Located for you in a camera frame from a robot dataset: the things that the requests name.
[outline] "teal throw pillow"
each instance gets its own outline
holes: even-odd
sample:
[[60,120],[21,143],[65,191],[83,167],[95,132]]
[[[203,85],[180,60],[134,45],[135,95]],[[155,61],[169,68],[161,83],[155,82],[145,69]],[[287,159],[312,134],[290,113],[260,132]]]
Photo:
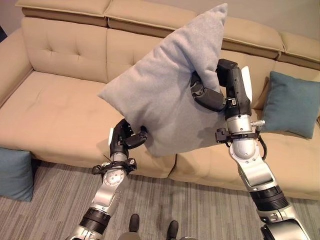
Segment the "teal throw pillow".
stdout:
[[320,82],[270,72],[262,132],[291,132],[311,139],[320,104]]
[[33,191],[30,152],[0,147],[0,196],[30,202]]

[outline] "shoe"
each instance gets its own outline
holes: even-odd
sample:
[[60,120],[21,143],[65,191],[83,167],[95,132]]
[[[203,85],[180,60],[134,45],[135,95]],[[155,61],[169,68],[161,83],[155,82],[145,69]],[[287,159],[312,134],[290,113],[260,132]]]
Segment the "shoe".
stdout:
[[177,221],[172,221],[169,224],[168,232],[166,234],[166,240],[175,240],[178,234],[179,223]]
[[129,232],[138,232],[140,218],[138,214],[132,214],[129,223]]

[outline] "gray carpet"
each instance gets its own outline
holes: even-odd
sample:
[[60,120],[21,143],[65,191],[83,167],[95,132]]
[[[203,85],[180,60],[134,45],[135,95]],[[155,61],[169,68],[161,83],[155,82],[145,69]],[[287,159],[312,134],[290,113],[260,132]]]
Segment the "gray carpet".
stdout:
[[[90,169],[43,162],[32,202],[0,197],[2,240],[63,240],[88,209],[100,176]],[[320,239],[320,202],[289,199],[312,240]],[[127,231],[131,214],[140,215],[143,240],[164,240],[171,220],[179,237],[199,240],[262,240],[256,208],[248,193],[170,179],[130,176],[130,187],[112,217],[106,240]]]

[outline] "sofa armrest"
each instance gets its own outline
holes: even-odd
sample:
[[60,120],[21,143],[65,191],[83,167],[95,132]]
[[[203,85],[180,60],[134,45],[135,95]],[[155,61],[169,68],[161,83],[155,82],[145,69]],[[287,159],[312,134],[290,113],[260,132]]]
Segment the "sofa armrest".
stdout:
[[18,29],[0,43],[0,107],[31,70],[22,30]]

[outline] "gray pillow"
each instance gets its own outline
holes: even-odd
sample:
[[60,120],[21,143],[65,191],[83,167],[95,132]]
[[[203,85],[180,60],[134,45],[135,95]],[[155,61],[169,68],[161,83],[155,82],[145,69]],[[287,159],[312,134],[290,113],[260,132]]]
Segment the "gray pillow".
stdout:
[[226,3],[197,16],[99,94],[133,131],[148,129],[145,145],[151,154],[165,156],[216,144],[215,131],[225,125],[224,114],[198,105],[190,81],[197,71],[205,87],[220,92],[215,71],[226,16]]
[[270,72],[262,132],[288,131],[311,139],[318,116],[320,82]]
[[30,202],[33,191],[30,152],[0,147],[0,196]]

